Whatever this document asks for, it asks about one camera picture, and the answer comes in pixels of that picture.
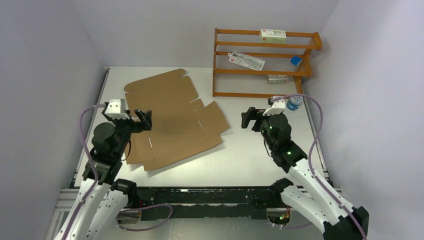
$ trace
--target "flattened cardboard box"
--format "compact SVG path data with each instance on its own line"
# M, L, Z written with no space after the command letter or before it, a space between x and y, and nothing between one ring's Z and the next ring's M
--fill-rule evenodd
M154 170L222 143L229 128L217 103L207 106L184 69L131 82L124 87L131 112L152 110L152 130L131 135L127 164Z

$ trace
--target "tabletop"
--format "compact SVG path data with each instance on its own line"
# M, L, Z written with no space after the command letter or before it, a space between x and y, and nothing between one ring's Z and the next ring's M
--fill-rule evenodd
M216 101L222 109L230 126L230 129L220 135L223 143L156 170L145 171L142 163L129 165L124 163L116 178L131 180L139 187L228 187L269 186L275 181L287 177L286 173L276 166L272 158L267 155L261 134L250 130L253 122L247 129L241 128L241 113L246 112L249 107L267 108L267 100L264 98L212 97L211 67L114 66L110 68L99 102L125 98L124 86L126 84L178 68L186 70L186 75L190 76L199 98L202 99L205 106ZM223 92L221 90L223 88L228 92L245 93L252 92L252 90L272 94L296 92L294 82L275 86L267 84L264 79L257 79L255 75L221 74L220 80L216 84L220 92ZM98 109L92 120L92 127L87 138L89 149L93 147L91 139L95 126L107 121L101 111ZM288 109L284 111L292 128L292 140L306 153L314 140L307 111L305 104L302 104L296 111ZM317 149L314 149L312 164L322 176L324 176L323 162ZM79 187L81 184L86 163L87 156L81 153L75 187Z

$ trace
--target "small box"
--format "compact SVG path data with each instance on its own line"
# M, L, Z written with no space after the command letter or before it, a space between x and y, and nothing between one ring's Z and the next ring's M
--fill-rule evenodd
M289 82L287 75L268 75L269 84L286 84Z
M286 42L286 31L283 30L272 30L272 29L261 29L260 30L261 42L283 44Z

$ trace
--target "wooden shelf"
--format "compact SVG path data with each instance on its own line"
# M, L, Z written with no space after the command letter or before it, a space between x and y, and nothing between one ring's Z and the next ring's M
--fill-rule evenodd
M227 35L234 37L227 37L225 40L218 41L218 36ZM310 65L310 54L312 50L321 50L322 41L318 32L307 33L307 32L286 32L287 36L286 43L263 43L260 42L260 31L259 30L236 30L236 29L218 29L215 28L214 36L214 54L213 54L213 74L212 74L212 95L214 97L243 97L243 98L269 98L275 96L275 94L259 94L259 93L235 93L235 92L216 92L215 91L215 80L216 74L248 74L248 75L288 75L294 76L296 90L298 93L303 93L302 90L302 77L310 77L312 75L312 68ZM299 49L305 49L303 54L288 54L279 52L245 52L244 54L259 57L259 58L274 58L283 59L277 60L277 64L269 66L265 63L264 69L261 71L250 70L247 68L239 67L230 63L229 67L217 67L217 56L228 56L231 53L228 50L217 51L218 46L234 46L234 47L253 47L257 48L271 48L271 49L292 49L299 51ZM296 67L292 65L290 59L292 57L302 58L302 63Z

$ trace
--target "white wall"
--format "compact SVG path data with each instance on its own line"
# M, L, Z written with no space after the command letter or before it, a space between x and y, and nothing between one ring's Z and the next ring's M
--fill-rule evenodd
M212 67L214 29L321 32L339 0L71 0L105 66Z
M104 74L68 1L0 2L1 239L46 237L81 153L79 114Z
M323 106L330 176L369 211L370 240L424 234L423 27L422 0L340 0L304 85Z

